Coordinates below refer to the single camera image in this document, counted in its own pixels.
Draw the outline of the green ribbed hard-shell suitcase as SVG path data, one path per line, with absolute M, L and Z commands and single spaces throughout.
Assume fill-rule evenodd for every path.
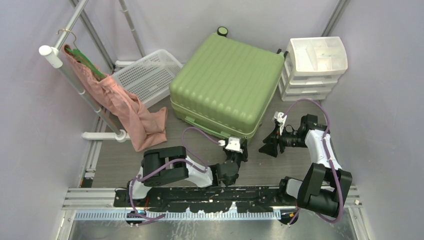
M 285 57 L 231 38 L 220 26 L 169 85 L 177 118 L 218 138 L 250 141 L 278 86 Z

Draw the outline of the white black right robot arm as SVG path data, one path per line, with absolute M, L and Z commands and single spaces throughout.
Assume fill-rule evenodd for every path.
M 286 119 L 283 112 L 274 114 L 275 128 L 258 151 L 275 158 L 288 147 L 306 148 L 311 166 L 303 180 L 286 176 L 280 181 L 279 202 L 286 206 L 295 202 L 330 222 L 340 219 L 353 177 L 338 163 L 328 127 L 319 124 L 316 115 L 307 114 L 297 130 L 288 131 Z

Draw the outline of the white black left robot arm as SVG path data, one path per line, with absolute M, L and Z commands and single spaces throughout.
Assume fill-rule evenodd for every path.
M 224 163 L 205 166 L 192 160 L 184 146 L 148 150 L 143 154 L 136 177 L 128 183 L 126 200 L 141 206 L 150 189 L 187 180 L 199 188 L 234 185 L 242 162 L 248 161 L 248 141 L 238 137 L 219 140 L 226 155 Z

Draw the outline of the white plastic drawer organizer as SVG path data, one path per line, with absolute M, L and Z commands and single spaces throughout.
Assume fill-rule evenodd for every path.
M 338 36 L 291 38 L 278 89 L 281 100 L 325 100 L 348 69 L 345 46 Z

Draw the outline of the pink cloth garment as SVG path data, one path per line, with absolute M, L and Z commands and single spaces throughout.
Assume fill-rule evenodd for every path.
M 105 78 L 98 81 L 94 72 L 77 59 L 70 50 L 71 46 L 68 44 L 61 48 L 84 88 L 100 105 L 118 117 L 129 134 L 135 151 L 141 152 L 167 141 L 168 109 L 166 107 L 150 112 L 135 94 L 118 85 L 112 76 L 105 73 Z

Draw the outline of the white perforated plastic basket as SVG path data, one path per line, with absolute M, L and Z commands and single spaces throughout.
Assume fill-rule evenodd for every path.
M 136 95 L 149 108 L 169 92 L 169 85 L 183 68 L 165 49 L 156 50 L 134 62 L 116 61 L 115 66 L 124 66 L 112 74 L 115 81 L 128 92 Z

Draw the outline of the green clothes hanger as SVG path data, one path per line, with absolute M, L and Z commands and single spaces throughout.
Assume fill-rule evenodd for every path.
M 69 45 L 65 45 L 65 51 L 71 54 L 79 63 L 86 66 L 94 75 L 95 79 L 100 82 L 106 75 L 104 75 L 98 68 L 78 49 L 71 48 Z

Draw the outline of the white and silver clothes rack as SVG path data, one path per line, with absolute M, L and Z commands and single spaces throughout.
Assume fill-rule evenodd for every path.
M 96 32 L 94 25 L 90 21 L 88 14 L 85 12 L 85 7 L 88 4 L 88 0 L 71 0 L 70 3 L 74 7 L 73 14 L 70 17 L 65 28 L 61 28 L 57 31 L 58 39 L 54 46 L 42 45 L 39 47 L 38 52 L 43 56 L 50 65 L 58 70 L 62 76 L 72 85 L 77 93 L 82 97 L 85 102 L 91 107 L 91 109 L 100 118 L 100 121 L 106 124 L 112 132 L 84 132 L 82 138 L 90 141 L 105 141 L 105 140 L 116 140 L 117 142 L 123 143 L 130 140 L 129 134 L 124 129 L 119 129 L 117 125 L 112 121 L 109 115 L 102 109 L 101 105 L 87 92 L 81 81 L 73 72 L 72 68 L 64 64 L 60 59 L 59 54 L 61 53 L 62 46 L 66 39 L 71 33 L 75 23 L 81 19 L 88 34 L 94 41 L 97 50 L 100 52 L 107 66 L 111 71 L 115 70 L 115 62 L 109 55 L 108 50 L 103 44 L 99 34 Z

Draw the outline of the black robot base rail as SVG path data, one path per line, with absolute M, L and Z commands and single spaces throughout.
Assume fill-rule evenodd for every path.
M 122 188 L 115 191 L 113 206 L 129 208 L 131 218 L 146 215 L 160 220 L 269 217 L 288 225 L 300 216 L 295 200 L 277 186 L 154 187 L 145 197 Z

